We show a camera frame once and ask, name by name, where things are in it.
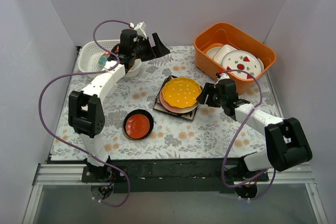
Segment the pink and cream plate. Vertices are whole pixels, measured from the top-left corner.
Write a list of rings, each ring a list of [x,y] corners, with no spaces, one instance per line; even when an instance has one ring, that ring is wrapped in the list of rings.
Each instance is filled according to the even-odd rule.
[[[166,109],[176,113],[186,113],[198,104],[195,94],[200,94],[199,91],[200,89],[189,87],[164,87],[160,99]]]

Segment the red plate with teal flower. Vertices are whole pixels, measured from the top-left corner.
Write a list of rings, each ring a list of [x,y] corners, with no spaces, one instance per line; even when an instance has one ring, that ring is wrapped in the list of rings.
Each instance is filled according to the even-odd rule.
[[[105,52],[104,54],[100,56],[98,60],[98,64],[97,64],[99,71],[105,67],[105,64],[108,61],[109,57],[110,57],[110,54],[108,52]]]

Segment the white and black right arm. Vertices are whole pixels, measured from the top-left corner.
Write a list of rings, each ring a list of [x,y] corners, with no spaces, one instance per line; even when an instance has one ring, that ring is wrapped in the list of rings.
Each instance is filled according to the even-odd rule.
[[[312,159],[312,150],[299,120],[273,116],[241,99],[232,79],[206,83],[197,101],[209,107],[222,108],[226,116],[248,125],[265,137],[265,150],[239,159],[236,170],[242,180],[251,180],[258,171],[270,168],[283,172]]]

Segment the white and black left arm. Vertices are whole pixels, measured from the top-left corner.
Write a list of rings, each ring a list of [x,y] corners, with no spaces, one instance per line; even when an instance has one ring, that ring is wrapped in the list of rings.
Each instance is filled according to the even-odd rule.
[[[85,163],[89,173],[100,182],[108,181],[112,175],[111,168],[106,165],[109,155],[100,136],[105,125],[102,103],[113,86],[132,69],[136,60],[145,62],[170,53],[157,33],[152,36],[154,46],[140,29],[124,29],[120,42],[106,54],[103,73],[81,91],[72,91],[69,95],[69,125],[83,141],[88,153]]]

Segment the yellow polka dot plate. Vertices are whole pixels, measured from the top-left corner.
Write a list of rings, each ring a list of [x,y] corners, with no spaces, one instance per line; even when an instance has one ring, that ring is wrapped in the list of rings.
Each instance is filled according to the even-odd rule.
[[[179,109],[195,105],[201,93],[201,86],[193,79],[186,77],[173,78],[162,89],[165,102]]]

